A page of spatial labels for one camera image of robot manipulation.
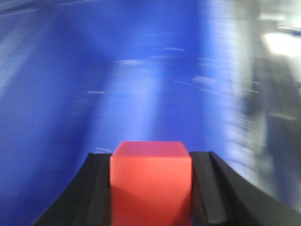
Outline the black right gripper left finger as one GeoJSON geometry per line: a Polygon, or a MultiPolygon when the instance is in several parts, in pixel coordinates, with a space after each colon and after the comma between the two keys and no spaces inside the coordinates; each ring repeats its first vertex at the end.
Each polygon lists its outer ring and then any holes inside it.
{"type": "Polygon", "coordinates": [[[110,154],[89,153],[66,189],[35,226],[110,226],[110,154]]]}

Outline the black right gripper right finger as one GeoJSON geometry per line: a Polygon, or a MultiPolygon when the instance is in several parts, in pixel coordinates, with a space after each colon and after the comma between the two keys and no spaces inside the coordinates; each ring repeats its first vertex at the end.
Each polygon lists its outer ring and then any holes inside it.
{"type": "Polygon", "coordinates": [[[301,214],[249,183],[214,152],[190,152],[192,225],[299,226],[301,214]]]}

